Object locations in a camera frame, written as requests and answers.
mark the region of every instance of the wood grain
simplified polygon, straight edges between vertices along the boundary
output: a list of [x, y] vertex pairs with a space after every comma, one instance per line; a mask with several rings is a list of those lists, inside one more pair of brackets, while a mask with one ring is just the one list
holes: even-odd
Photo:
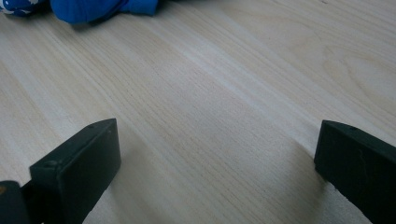
[[396, 145], [396, 2], [185, 0], [70, 26], [0, 17], [0, 178], [117, 118], [84, 223], [369, 223], [314, 170], [320, 122]]

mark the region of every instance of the light wood surface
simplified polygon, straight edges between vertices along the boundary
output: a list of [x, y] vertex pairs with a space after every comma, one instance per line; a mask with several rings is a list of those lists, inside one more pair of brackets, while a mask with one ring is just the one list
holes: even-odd
[[84, 223], [369, 223], [314, 170], [323, 119], [396, 145], [396, 1], [184, 0], [70, 26], [0, 17], [0, 178], [117, 118]]

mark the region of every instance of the black object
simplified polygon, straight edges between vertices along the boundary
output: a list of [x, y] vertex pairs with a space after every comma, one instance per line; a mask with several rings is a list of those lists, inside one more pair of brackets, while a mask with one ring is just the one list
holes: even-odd
[[373, 223], [396, 223], [396, 147], [323, 120], [315, 165]]
[[80, 224], [119, 169], [116, 120], [91, 124], [33, 164], [21, 189], [0, 182], [0, 223]]

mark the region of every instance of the black block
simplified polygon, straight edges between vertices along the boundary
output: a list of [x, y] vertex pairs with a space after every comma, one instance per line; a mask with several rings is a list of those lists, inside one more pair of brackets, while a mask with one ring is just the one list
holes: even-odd
[[117, 122], [107, 119], [85, 127], [33, 164], [27, 189], [44, 192], [46, 224], [80, 224], [119, 168]]
[[323, 120], [315, 165], [373, 223], [396, 223], [396, 147]]

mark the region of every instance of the blue toy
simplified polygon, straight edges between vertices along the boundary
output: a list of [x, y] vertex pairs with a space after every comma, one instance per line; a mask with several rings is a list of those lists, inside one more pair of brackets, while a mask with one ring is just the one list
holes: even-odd
[[24, 17], [48, 1], [55, 15], [69, 23], [107, 19], [118, 11], [152, 16], [158, 4], [158, 0], [0, 0], [0, 11]]

